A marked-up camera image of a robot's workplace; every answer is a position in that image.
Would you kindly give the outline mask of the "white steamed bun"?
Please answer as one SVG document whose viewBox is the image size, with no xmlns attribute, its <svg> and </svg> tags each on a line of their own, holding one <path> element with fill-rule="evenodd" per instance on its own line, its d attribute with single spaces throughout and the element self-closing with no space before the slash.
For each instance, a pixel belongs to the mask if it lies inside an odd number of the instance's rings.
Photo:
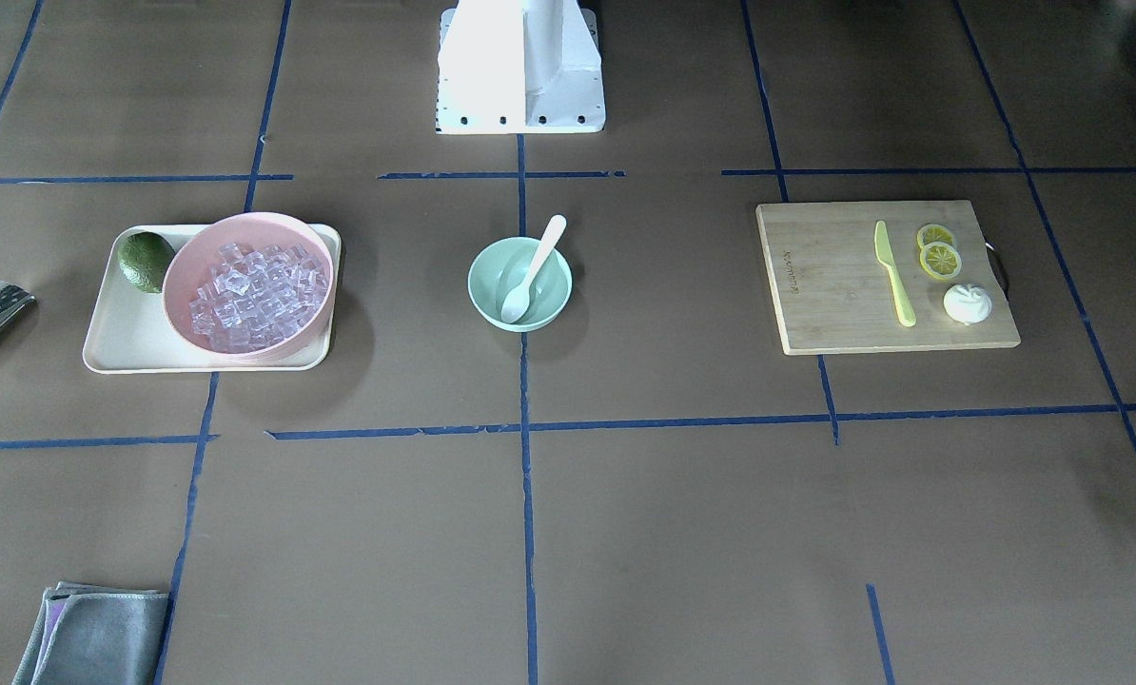
<svg viewBox="0 0 1136 685">
<path fill-rule="evenodd" d="M 953 285 L 943 296 L 942 304 L 952 321 L 964 325 L 988 320 L 993 312 L 989 291 L 977 284 Z"/>
</svg>

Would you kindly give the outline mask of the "folded grey cloth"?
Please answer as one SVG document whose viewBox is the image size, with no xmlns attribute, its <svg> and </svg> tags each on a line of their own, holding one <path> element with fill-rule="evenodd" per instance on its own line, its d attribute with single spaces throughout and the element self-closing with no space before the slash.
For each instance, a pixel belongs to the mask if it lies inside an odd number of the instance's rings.
<svg viewBox="0 0 1136 685">
<path fill-rule="evenodd" d="M 169 594 L 60 580 L 45 588 L 11 684 L 153 684 Z"/>
</svg>

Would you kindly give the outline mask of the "lemon slice upper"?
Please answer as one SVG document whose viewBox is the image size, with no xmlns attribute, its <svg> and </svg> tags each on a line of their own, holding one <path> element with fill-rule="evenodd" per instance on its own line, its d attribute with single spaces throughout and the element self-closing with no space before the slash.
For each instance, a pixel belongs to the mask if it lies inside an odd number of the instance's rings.
<svg viewBox="0 0 1136 685">
<path fill-rule="evenodd" d="M 928 223 L 927 225 L 920 226 L 920 229 L 916 231 L 916 243 L 920 250 L 933 243 L 943 243 L 949 247 L 957 247 L 958 242 L 955 235 L 947 229 L 946 226 L 939 225 L 938 223 Z"/>
</svg>

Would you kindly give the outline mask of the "bamboo cutting board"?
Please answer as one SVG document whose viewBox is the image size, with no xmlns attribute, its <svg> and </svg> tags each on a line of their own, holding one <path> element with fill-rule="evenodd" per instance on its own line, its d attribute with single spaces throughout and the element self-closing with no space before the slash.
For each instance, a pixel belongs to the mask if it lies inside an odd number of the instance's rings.
<svg viewBox="0 0 1136 685">
<path fill-rule="evenodd" d="M 872 245 L 877 220 L 889 231 L 891 252 L 914 306 L 914 328 L 903 328 L 895 317 L 889 278 Z M 916 231 L 928 223 L 955 235 L 963 257 L 958 278 L 934 279 L 920 267 Z M 1012 348 L 1021 341 L 968 200 L 760 204 L 755 225 L 785 354 Z M 957 284 L 989 291 L 988 320 L 950 319 L 942 300 Z"/>
</svg>

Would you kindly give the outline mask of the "pink bowl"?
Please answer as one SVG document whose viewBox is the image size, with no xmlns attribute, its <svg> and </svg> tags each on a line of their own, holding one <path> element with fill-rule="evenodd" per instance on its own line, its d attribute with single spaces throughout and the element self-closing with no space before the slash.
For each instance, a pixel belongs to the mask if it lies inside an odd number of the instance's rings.
<svg viewBox="0 0 1136 685">
<path fill-rule="evenodd" d="M 319 261 L 321 273 L 328 279 L 328 292 L 316 307 L 312 320 L 308 321 L 294 337 L 249 354 L 220 354 L 208 350 L 206 339 L 197 335 L 191 326 L 190 300 L 197 295 L 198 286 L 210 282 L 210 268 L 222 261 L 220 248 L 232 242 L 254 248 L 298 245 Z M 295 220 L 286 214 L 237 214 L 199 229 L 193 239 L 178 248 L 161 289 L 164 311 L 173 329 L 172 334 L 168 334 L 168 342 L 175 348 L 182 361 L 177 367 L 194 370 L 314 368 L 323 361 L 329 350 L 329 321 L 336 302 L 339 267 L 341 267 L 339 231 L 327 225 L 321 225 L 321 231 L 317 231 L 314 226 Z"/>
</svg>

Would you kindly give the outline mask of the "lemon slice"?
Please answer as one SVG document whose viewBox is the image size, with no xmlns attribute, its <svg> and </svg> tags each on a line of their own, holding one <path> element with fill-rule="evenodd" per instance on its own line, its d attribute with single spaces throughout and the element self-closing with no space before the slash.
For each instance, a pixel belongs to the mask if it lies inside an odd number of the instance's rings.
<svg viewBox="0 0 1136 685">
<path fill-rule="evenodd" d="M 955 235 L 947 229 L 946 226 L 939 225 L 938 223 L 928 223 L 927 225 L 920 226 L 920 229 L 916 231 L 916 243 L 920 250 L 933 243 L 943 243 L 949 247 L 957 247 L 958 242 Z"/>
<path fill-rule="evenodd" d="M 936 242 L 925 243 L 920 248 L 919 264 L 932 278 L 951 281 L 960 276 L 961 269 L 963 269 L 963 257 L 955 247 L 936 240 Z"/>
</svg>

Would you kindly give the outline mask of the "white plastic spoon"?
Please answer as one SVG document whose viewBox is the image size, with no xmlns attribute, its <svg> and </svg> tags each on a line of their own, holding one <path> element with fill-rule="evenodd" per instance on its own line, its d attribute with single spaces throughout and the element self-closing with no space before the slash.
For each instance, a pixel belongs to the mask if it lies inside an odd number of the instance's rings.
<svg viewBox="0 0 1136 685">
<path fill-rule="evenodd" d="M 567 218 L 563 214 L 556 214 L 550 218 L 546 228 L 543 229 L 538 247 L 535 247 L 535 252 L 524 277 L 504 295 L 501 303 L 501 320 L 503 323 L 519 321 L 528 312 L 534 279 L 538 276 L 542 266 L 549 260 L 551 252 L 556 250 L 559 240 L 562 239 L 566 226 Z"/>
</svg>

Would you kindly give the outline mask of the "yellow plastic knife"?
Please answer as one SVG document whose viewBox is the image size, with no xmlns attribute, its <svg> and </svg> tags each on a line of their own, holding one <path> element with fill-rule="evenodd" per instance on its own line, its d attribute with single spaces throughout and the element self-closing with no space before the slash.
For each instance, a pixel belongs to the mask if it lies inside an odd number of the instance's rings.
<svg viewBox="0 0 1136 685">
<path fill-rule="evenodd" d="M 911 299 L 909 299 L 903 279 L 900 278 L 897 261 L 894 259 L 893 252 L 891 252 L 889 227 L 886 225 L 886 222 L 875 222 L 872 245 L 875 245 L 876 260 L 886 270 L 887 281 L 889 281 L 891 303 L 893 303 L 897 323 L 903 328 L 914 328 L 917 321 L 914 306 L 912 306 Z"/>
</svg>

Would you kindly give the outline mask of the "lemon slice lower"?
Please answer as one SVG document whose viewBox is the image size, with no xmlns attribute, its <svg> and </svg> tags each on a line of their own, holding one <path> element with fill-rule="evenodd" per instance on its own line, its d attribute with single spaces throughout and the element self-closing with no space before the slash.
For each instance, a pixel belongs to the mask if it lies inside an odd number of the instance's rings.
<svg viewBox="0 0 1136 685">
<path fill-rule="evenodd" d="M 936 242 L 925 243 L 920 248 L 919 264 L 932 278 L 951 281 L 960 276 L 961 269 L 963 269 L 963 257 L 955 247 L 936 240 Z"/>
</svg>

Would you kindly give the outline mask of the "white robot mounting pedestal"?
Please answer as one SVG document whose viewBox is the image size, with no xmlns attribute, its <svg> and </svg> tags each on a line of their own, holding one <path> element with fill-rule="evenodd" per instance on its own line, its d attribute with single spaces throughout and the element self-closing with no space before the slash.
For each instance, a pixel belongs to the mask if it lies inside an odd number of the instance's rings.
<svg viewBox="0 0 1136 685">
<path fill-rule="evenodd" d="M 438 134 L 604 130 L 598 18 L 578 1 L 460 1 L 441 14 L 437 61 Z"/>
</svg>

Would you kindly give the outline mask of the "green lime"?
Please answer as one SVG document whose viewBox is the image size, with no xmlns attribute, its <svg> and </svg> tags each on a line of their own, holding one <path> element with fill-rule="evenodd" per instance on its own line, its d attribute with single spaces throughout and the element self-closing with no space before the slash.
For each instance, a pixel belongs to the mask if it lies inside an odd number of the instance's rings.
<svg viewBox="0 0 1136 685">
<path fill-rule="evenodd" d="M 117 247 L 116 261 L 124 277 L 139 291 L 160 294 L 177 251 L 154 231 L 137 231 Z"/>
</svg>

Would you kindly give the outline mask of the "cream plastic tray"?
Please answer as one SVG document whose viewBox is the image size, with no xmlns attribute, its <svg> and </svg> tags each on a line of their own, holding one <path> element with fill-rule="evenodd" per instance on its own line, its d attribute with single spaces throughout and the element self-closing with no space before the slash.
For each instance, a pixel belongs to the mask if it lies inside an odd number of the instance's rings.
<svg viewBox="0 0 1136 685">
<path fill-rule="evenodd" d="M 286 354 L 262 360 L 233 361 L 189 342 L 169 323 L 165 298 L 143 292 L 130 284 L 117 264 L 117 252 L 125 239 L 141 231 L 154 231 L 179 251 L 197 237 L 206 223 L 187 225 L 137 225 L 122 231 L 108 253 L 84 343 L 84 364 L 102 374 L 203 373 L 228 370 L 307 370 L 321 364 L 332 345 L 336 295 L 329 295 L 325 321 L 308 334 L 303 345 Z"/>
</svg>

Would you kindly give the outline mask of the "clear ice cubes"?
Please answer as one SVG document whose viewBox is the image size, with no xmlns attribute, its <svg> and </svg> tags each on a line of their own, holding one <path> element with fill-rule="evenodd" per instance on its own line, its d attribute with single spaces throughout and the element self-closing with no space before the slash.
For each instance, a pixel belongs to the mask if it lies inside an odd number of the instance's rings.
<svg viewBox="0 0 1136 685">
<path fill-rule="evenodd" d="M 217 248 L 217 262 L 191 292 L 187 321 L 217 354 L 247 354 L 296 337 L 329 292 L 329 270 L 302 245 Z"/>
</svg>

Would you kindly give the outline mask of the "mint green bowl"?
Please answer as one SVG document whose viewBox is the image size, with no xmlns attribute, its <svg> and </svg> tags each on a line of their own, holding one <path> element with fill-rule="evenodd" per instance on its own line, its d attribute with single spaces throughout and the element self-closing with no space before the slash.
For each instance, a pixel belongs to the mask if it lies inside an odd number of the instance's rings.
<svg viewBox="0 0 1136 685">
<path fill-rule="evenodd" d="M 501 317 L 508 292 L 520 285 L 534 259 L 538 240 L 511 237 L 486 247 L 471 262 L 467 290 L 481 316 L 499 329 L 529 333 L 542 329 L 563 311 L 573 294 L 573 270 L 563 256 L 552 251 L 538 276 L 532 281 L 528 311 L 515 323 Z"/>
</svg>

